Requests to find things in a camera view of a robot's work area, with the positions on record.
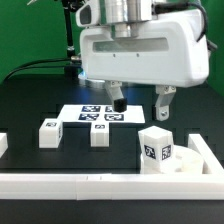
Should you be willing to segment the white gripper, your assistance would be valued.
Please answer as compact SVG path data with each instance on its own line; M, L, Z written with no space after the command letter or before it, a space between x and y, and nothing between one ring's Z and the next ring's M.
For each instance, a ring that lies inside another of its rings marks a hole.
M198 10L161 14L141 23L135 38L114 39L107 26L87 28L80 36L82 68L90 79L109 80L105 89L115 112L127 110L121 82L157 85L155 119L165 121L176 87L199 85L208 77L201 30Z

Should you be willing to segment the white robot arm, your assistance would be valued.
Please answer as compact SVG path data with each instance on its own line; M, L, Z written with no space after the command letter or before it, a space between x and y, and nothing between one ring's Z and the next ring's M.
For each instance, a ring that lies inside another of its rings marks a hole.
M123 82L156 87L155 116L169 118L178 87L191 87L209 74L206 12L193 2L86 0L77 11L82 68L103 80L113 109L123 112Z

